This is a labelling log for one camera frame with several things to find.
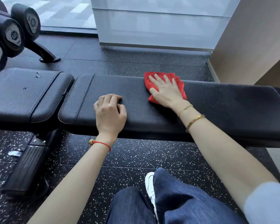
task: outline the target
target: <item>black speckled floor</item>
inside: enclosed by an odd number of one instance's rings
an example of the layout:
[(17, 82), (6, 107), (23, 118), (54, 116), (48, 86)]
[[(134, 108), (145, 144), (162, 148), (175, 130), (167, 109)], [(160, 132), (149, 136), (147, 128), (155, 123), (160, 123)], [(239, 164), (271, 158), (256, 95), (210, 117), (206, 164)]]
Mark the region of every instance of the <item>black speckled floor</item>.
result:
[[(8, 60), (7, 68), (22, 67), (81, 74), (143, 76), (145, 71), (175, 72), (181, 79), (213, 81), (204, 52), (164, 51), (122, 47), (100, 48), (96, 38), (42, 36), (40, 43), (62, 57), (56, 64), (39, 62), (36, 54), (25, 50)], [(24, 149), (31, 133), (0, 131), (0, 187), (17, 158), (8, 151)], [(53, 149), (43, 167), (50, 191), (86, 153), (90, 136), (63, 132), (60, 145)], [(247, 148), (280, 181), (280, 173), (265, 148)], [(200, 154), (194, 143), (118, 139), (107, 155), (93, 192), (79, 223), (104, 223), (112, 196), (120, 189), (135, 185), (145, 192), (146, 173), (163, 167), (181, 181), (196, 185), (239, 212), (222, 182)], [(37, 202), (10, 202), (0, 193), (0, 224), (24, 224), (37, 208)]]

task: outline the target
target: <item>finger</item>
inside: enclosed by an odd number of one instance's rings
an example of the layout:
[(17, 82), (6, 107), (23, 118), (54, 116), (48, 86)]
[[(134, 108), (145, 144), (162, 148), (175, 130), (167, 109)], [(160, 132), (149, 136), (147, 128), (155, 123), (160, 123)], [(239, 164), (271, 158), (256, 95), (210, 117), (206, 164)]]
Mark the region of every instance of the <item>finger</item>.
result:
[(110, 103), (110, 100), (111, 100), (111, 97), (112, 97), (113, 95), (116, 95), (116, 94), (113, 94), (113, 93), (107, 94), (107, 95), (105, 96), (105, 99), (104, 99), (104, 103), (103, 103), (103, 104), (109, 104), (109, 103)]
[(100, 97), (98, 98), (98, 106), (99, 106), (99, 107), (103, 105), (105, 96), (106, 96), (106, 95), (100, 96)]
[(168, 79), (167, 75), (164, 75), (164, 79), (165, 79), (166, 84), (172, 85), (172, 83), (171, 83), (170, 80)]
[(163, 81), (163, 79), (161, 79), (157, 74), (155, 74), (155, 78), (156, 80), (161, 84), (161, 85), (165, 85), (166, 83)]
[(153, 76), (149, 76), (149, 80), (157, 87), (157, 88), (159, 88), (160, 87), (160, 83), (157, 81), (157, 80), (155, 80), (154, 78), (153, 78)]
[(159, 93), (155, 88), (150, 88), (149, 92), (153, 97)]
[(111, 104), (112, 106), (116, 106), (116, 105), (117, 105), (117, 101), (120, 100), (120, 99), (122, 99), (121, 96), (115, 95), (115, 94), (114, 94), (114, 95), (111, 97), (110, 104)]
[(175, 81), (174, 78), (172, 79), (172, 85), (173, 85), (173, 86), (177, 86), (176, 81)]
[(98, 109), (98, 101), (96, 101), (96, 102), (94, 103), (93, 108), (94, 108), (94, 110), (95, 110), (95, 112), (96, 112), (97, 109)]
[(123, 117), (127, 116), (127, 110), (126, 110), (124, 105), (117, 104), (117, 108), (119, 110), (119, 115), (120, 116), (123, 116)]

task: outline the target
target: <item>red towel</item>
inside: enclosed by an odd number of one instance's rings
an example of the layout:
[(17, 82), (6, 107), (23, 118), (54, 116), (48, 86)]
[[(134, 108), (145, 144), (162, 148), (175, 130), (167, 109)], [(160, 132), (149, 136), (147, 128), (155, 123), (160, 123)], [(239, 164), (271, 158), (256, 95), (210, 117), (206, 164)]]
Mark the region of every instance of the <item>red towel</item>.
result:
[[(168, 77), (168, 79), (170, 80), (170, 82), (172, 82), (172, 79), (174, 78), (175, 82), (176, 82), (176, 84), (177, 84), (177, 86), (179, 88), (179, 91), (182, 94), (183, 99), (184, 100), (188, 100), (187, 96), (186, 96), (186, 94), (184, 92), (184, 83), (180, 80), (180, 78), (178, 76), (175, 76), (175, 73), (145, 72), (145, 74), (144, 74), (144, 83), (145, 83), (145, 86), (148, 89), (148, 91), (152, 87), (155, 88), (157, 91), (159, 91), (158, 88), (149, 79), (150, 75), (153, 78), (155, 78), (154, 77), (155, 74), (157, 74), (162, 80), (165, 80), (164, 79), (164, 75), (166, 75)], [(153, 98), (152, 95), (150, 95), (150, 97), (148, 98), (148, 101), (158, 104), (158, 102)]]

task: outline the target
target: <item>black leather upholstery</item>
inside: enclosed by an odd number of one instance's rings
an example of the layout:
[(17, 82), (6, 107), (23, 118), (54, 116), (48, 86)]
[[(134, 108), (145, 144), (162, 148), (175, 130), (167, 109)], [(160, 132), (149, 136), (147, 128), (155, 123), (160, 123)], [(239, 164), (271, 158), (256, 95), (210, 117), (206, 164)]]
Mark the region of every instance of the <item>black leather upholstery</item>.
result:
[(56, 113), (73, 82), (72, 75), (63, 72), (21, 68), (0, 72), (0, 129), (57, 128)]
[[(270, 86), (184, 81), (188, 100), (235, 139), (280, 140), (280, 94)], [(169, 109), (148, 102), (142, 77), (79, 76), (58, 117), (75, 134), (97, 135), (93, 104), (101, 95), (123, 97), (127, 123), (119, 137), (192, 141)]]

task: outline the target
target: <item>black bench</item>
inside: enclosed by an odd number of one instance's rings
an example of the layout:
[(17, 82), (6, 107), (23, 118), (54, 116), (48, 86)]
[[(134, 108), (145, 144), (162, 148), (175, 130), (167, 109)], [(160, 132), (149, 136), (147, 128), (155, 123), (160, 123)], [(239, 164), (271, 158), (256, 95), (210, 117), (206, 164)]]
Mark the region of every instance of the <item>black bench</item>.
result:
[[(243, 146), (280, 147), (280, 89), (270, 86), (184, 81), (188, 100)], [(3, 186), (13, 197), (35, 195), (38, 170), (60, 132), (97, 135), (93, 104), (98, 97), (123, 97), (127, 123), (121, 138), (190, 141), (168, 108), (148, 102), (142, 77), (81, 75), (7, 69), (0, 72), (0, 129), (35, 135)]]

